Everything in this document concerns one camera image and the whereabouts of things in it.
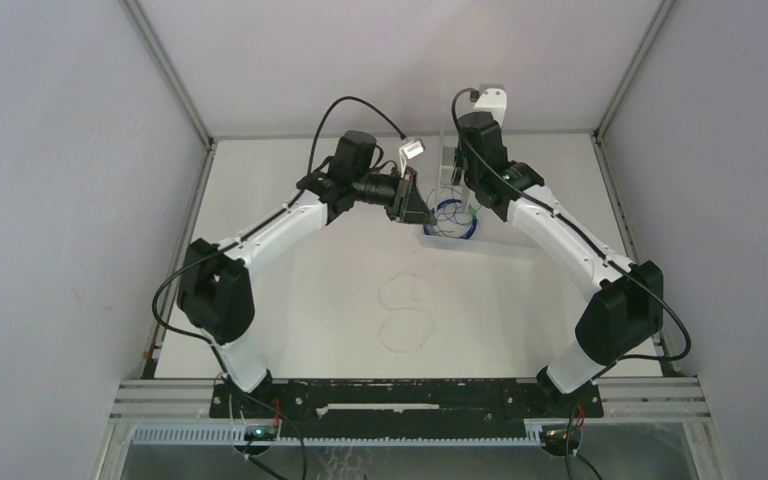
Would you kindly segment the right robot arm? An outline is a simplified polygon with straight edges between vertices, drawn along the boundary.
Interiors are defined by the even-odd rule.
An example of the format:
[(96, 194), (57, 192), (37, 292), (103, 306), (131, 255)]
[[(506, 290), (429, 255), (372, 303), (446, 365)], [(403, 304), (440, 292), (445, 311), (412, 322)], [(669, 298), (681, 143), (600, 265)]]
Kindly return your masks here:
[(587, 305), (570, 345), (538, 379), (538, 402), (565, 415), (577, 390), (604, 374), (663, 325), (663, 274), (637, 264), (590, 232), (560, 204), (532, 167), (510, 160), (500, 124), (488, 112), (456, 121), (458, 162), (479, 204), (533, 240), (579, 289)]

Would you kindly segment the white cable spool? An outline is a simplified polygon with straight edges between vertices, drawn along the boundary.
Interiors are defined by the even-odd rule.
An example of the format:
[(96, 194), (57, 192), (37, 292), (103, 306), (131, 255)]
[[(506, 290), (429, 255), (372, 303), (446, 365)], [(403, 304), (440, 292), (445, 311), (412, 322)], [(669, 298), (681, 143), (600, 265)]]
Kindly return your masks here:
[(435, 205), (448, 199), (457, 199), (451, 207), (455, 214), (469, 216), (472, 193), (466, 187), (463, 170), (458, 166), (458, 137), (451, 119), (450, 103), (439, 104), (439, 155), (436, 167)]

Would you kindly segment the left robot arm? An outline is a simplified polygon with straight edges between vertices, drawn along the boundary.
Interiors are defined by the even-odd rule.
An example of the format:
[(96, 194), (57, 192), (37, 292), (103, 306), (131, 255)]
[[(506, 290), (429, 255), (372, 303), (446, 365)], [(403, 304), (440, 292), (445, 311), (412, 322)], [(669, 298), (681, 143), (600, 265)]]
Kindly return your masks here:
[(436, 220), (417, 185), (411, 160), (425, 150), (406, 138), (389, 172), (374, 165), (380, 146), (374, 136), (347, 131), (334, 153), (296, 184), (289, 200), (249, 229), (211, 243), (199, 238), (186, 251), (176, 305), (217, 358), (236, 387), (234, 404), (250, 417), (271, 407), (269, 375), (256, 341), (249, 334), (255, 318), (256, 276), (306, 236), (330, 225), (356, 203), (383, 208), (393, 222), (433, 225)]

